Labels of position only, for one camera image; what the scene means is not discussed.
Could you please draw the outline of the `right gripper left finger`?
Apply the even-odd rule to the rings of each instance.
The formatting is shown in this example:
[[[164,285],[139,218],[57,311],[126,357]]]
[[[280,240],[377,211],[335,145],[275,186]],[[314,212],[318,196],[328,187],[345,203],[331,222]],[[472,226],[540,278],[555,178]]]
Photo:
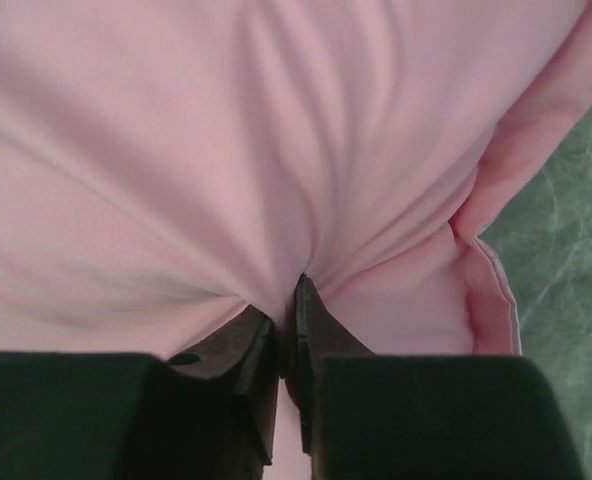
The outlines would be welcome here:
[[[225,397],[251,457],[270,465],[278,395],[272,320],[250,306],[168,364]]]

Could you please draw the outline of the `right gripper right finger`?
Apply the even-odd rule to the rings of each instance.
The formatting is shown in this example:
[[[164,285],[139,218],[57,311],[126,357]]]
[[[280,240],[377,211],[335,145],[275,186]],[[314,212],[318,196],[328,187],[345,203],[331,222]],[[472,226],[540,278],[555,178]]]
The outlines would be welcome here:
[[[284,379],[298,408],[302,449],[309,453],[321,360],[327,356],[369,356],[371,351],[328,311],[314,282],[305,274],[295,288],[286,349]]]

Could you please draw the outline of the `pink satin pillowcase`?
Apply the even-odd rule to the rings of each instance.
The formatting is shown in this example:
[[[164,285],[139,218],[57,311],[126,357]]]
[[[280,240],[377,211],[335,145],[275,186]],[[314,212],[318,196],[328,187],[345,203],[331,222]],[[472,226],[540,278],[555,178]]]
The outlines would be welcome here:
[[[592,1],[0,1],[0,479],[582,478],[480,234],[591,105]],[[270,465],[168,364],[250,306]]]

